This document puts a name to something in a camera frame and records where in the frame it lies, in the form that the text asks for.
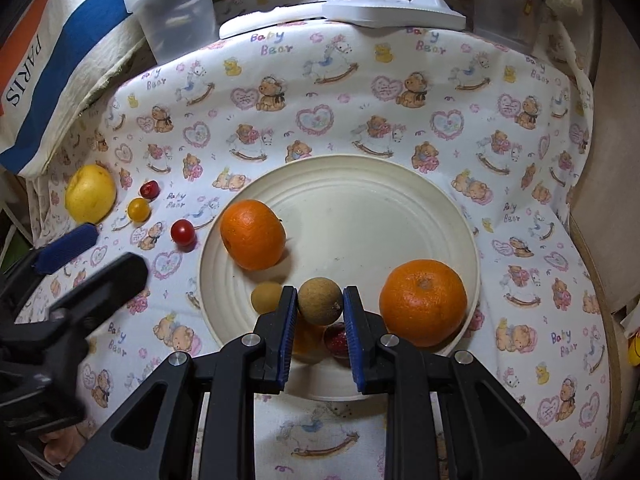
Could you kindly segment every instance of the orange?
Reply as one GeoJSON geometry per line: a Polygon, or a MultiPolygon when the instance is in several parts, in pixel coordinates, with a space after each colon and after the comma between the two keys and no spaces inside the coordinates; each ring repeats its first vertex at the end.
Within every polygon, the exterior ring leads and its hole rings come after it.
{"type": "Polygon", "coordinates": [[[257,200],[230,204],[220,219],[220,236],[229,256],[245,270],[277,264],[286,239],[278,217],[257,200]]]}
{"type": "Polygon", "coordinates": [[[380,292],[389,332],[416,346],[444,341],[466,312],[465,287],[455,270],[436,260],[413,260],[391,271],[380,292]]]}

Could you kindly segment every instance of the pink heart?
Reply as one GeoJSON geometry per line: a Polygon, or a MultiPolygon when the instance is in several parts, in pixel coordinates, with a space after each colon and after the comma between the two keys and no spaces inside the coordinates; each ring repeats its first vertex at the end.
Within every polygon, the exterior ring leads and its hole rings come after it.
{"type": "Polygon", "coordinates": [[[140,240],[143,240],[146,236],[146,228],[139,227],[134,229],[129,237],[129,242],[131,245],[137,245],[140,240]]]}
{"type": "Polygon", "coordinates": [[[151,133],[154,130],[154,120],[151,117],[138,117],[136,122],[143,132],[151,133]]]}
{"type": "Polygon", "coordinates": [[[545,256],[545,261],[552,267],[555,267],[558,270],[562,270],[562,272],[567,272],[569,270],[569,262],[566,260],[562,254],[552,251],[551,254],[545,256]]]}
{"type": "Polygon", "coordinates": [[[379,75],[371,83],[371,91],[381,101],[392,101],[402,93],[402,81],[379,75]]]}
{"type": "Polygon", "coordinates": [[[182,263],[182,253],[178,251],[171,251],[170,253],[159,253],[154,259],[151,267],[154,272],[154,276],[158,280],[166,280],[171,276],[182,263]]]}
{"type": "Polygon", "coordinates": [[[498,111],[503,117],[514,118],[520,111],[521,103],[509,94],[502,94],[498,97],[498,111]]]}
{"type": "Polygon", "coordinates": [[[126,144],[121,144],[115,150],[113,150],[116,158],[120,162],[124,162],[125,164],[129,164],[133,160],[133,153],[131,153],[131,148],[126,144]]]}
{"type": "Polygon", "coordinates": [[[560,397],[553,396],[550,399],[542,399],[540,405],[538,406],[538,423],[543,428],[548,426],[556,419],[556,413],[558,413],[558,409],[560,408],[560,397]]]}
{"type": "Polygon", "coordinates": [[[593,392],[589,398],[589,402],[584,404],[580,409],[580,417],[578,421],[583,428],[588,428],[596,420],[596,415],[600,409],[600,394],[593,392]]]}
{"type": "Polygon", "coordinates": [[[513,254],[513,247],[506,242],[494,240],[491,242],[491,245],[502,256],[511,256],[513,254]]]}
{"type": "Polygon", "coordinates": [[[260,94],[255,88],[234,88],[231,91],[231,102],[241,110],[250,110],[258,102],[260,94]]]}
{"type": "Polygon", "coordinates": [[[455,139],[465,127],[465,118],[460,110],[434,112],[431,116],[431,129],[441,139],[455,139]]]}
{"type": "Polygon", "coordinates": [[[191,146],[204,148],[211,138],[209,127],[202,121],[198,121],[193,126],[189,126],[182,131],[182,136],[191,146]]]}
{"type": "Polygon", "coordinates": [[[334,125],[334,113],[327,105],[318,105],[313,110],[306,108],[296,114],[296,124],[303,132],[320,136],[334,125]]]}
{"type": "Polygon", "coordinates": [[[584,140],[584,130],[577,124],[572,124],[569,127],[569,138],[574,144],[582,144],[582,141],[584,140]]]}
{"type": "Polygon", "coordinates": [[[106,245],[103,245],[102,247],[96,247],[94,249],[94,251],[91,253],[91,257],[89,258],[92,267],[95,267],[104,259],[105,255],[107,254],[107,249],[108,247],[106,245]]]}
{"type": "Polygon", "coordinates": [[[549,150],[550,143],[551,137],[549,137],[549,134],[540,137],[540,142],[538,143],[538,156],[540,157],[540,160],[545,158],[546,152],[549,150]]]}

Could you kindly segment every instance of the rocking horse print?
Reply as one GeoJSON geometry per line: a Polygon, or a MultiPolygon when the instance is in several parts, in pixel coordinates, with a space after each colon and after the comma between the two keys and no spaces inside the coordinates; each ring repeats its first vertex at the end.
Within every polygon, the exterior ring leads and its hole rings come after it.
{"type": "Polygon", "coordinates": [[[351,143],[367,155],[389,158],[394,154],[391,143],[400,142],[405,130],[402,124],[390,124],[384,117],[374,115],[351,131],[351,143]]]}
{"type": "Polygon", "coordinates": [[[562,88],[558,95],[551,98],[551,116],[562,119],[569,111],[569,89],[562,88]]]}
{"type": "Polygon", "coordinates": [[[209,97],[211,91],[216,87],[212,82],[205,82],[204,76],[207,71],[198,60],[191,63],[187,72],[187,84],[175,91],[175,99],[180,102],[187,101],[187,106],[201,103],[209,97]]]}
{"type": "Polygon", "coordinates": [[[489,77],[483,75],[484,70],[489,68],[489,55],[479,52],[471,58],[468,68],[453,67],[449,81],[456,86],[456,90],[478,90],[491,82],[489,77]]]}
{"type": "Polygon", "coordinates": [[[349,62],[350,53],[351,45],[339,34],[324,49],[324,59],[305,63],[303,76],[312,78],[317,85],[338,82],[358,69],[357,63],[349,62]]]}
{"type": "Polygon", "coordinates": [[[250,124],[240,124],[236,132],[226,142],[231,146],[229,152],[241,160],[261,162],[267,159],[265,146],[270,146],[273,130],[256,130],[250,124]]]}

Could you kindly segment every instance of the white plate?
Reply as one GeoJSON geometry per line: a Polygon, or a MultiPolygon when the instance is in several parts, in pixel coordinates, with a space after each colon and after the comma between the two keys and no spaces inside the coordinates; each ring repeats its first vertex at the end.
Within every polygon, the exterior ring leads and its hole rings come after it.
{"type": "MultiPolygon", "coordinates": [[[[340,288],[356,285],[365,309],[379,312],[389,272],[418,258],[452,267],[468,297],[465,322],[437,353],[449,354],[462,337],[480,291],[478,252],[454,202],[417,173],[368,156],[314,156],[265,174],[232,202],[245,199],[264,202],[282,220],[286,257],[271,269],[240,269],[222,244],[218,216],[202,251],[200,291],[205,319],[220,345],[254,328],[250,296],[259,282],[299,288],[324,276],[340,288]]],[[[360,397],[349,368],[329,355],[315,364],[294,358],[285,391],[317,400],[360,397]]]]}

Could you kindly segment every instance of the yellow fruit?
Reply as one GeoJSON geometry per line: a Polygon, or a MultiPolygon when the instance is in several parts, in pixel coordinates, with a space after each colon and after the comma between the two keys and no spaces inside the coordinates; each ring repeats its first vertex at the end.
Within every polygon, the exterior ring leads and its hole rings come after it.
{"type": "Polygon", "coordinates": [[[65,208],[78,223],[97,224],[116,200],[116,184],[107,170],[97,164],[80,168],[66,187],[65,208]]]}
{"type": "Polygon", "coordinates": [[[275,282],[258,283],[251,293],[251,305],[258,314],[273,312],[280,303],[282,285],[275,282]]]}
{"type": "Polygon", "coordinates": [[[342,313],[342,291],[328,278],[307,280],[298,291],[298,310],[313,325],[331,325],[342,313]]]}
{"type": "Polygon", "coordinates": [[[144,222],[151,214],[148,202],[141,197],[134,198],[127,206],[127,215],[134,222],[144,222]]]}
{"type": "Polygon", "coordinates": [[[298,316],[293,337],[293,355],[313,354],[320,347],[323,335],[323,326],[312,325],[306,322],[302,316],[298,316]]]}

